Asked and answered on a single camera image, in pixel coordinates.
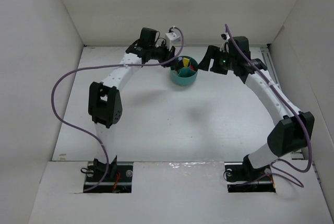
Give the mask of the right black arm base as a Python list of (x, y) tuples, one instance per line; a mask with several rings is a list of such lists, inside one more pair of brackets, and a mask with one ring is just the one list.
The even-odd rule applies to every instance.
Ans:
[(241, 162), (226, 162), (223, 177), (229, 193), (275, 193), (270, 166), (246, 170)]

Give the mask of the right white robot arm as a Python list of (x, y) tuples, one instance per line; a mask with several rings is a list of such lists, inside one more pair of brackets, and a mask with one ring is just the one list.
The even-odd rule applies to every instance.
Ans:
[(253, 181), (272, 162), (309, 148), (315, 119), (310, 112), (303, 112), (288, 100), (262, 60), (251, 58), (248, 38), (231, 38), (225, 33), (221, 37), (223, 46), (208, 46), (198, 68), (222, 75), (232, 71), (258, 97), (275, 125), (267, 142), (246, 155), (242, 164), (231, 171), (233, 181)]

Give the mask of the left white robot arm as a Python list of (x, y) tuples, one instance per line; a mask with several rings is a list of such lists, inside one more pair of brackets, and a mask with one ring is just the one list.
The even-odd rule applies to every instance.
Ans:
[(142, 28), (139, 39), (126, 49), (120, 67), (115, 68), (101, 82), (93, 82), (89, 87), (88, 113), (95, 124), (97, 137), (106, 150), (106, 154), (97, 152), (93, 160), (94, 172), (106, 172), (108, 177), (116, 173), (115, 125), (123, 113), (121, 91), (125, 85), (143, 64), (150, 60), (163, 63), (175, 55), (173, 41), (178, 41), (180, 37), (170, 29), (161, 44), (157, 45), (157, 33), (154, 29)]

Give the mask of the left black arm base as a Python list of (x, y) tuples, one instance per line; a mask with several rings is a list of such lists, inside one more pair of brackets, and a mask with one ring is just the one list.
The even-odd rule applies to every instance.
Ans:
[(130, 193), (132, 191), (133, 163), (118, 162), (113, 177), (106, 176), (101, 183), (96, 185), (103, 176), (103, 172), (94, 172), (93, 163), (88, 163), (87, 168), (81, 168), (85, 175), (83, 191), (86, 193)]

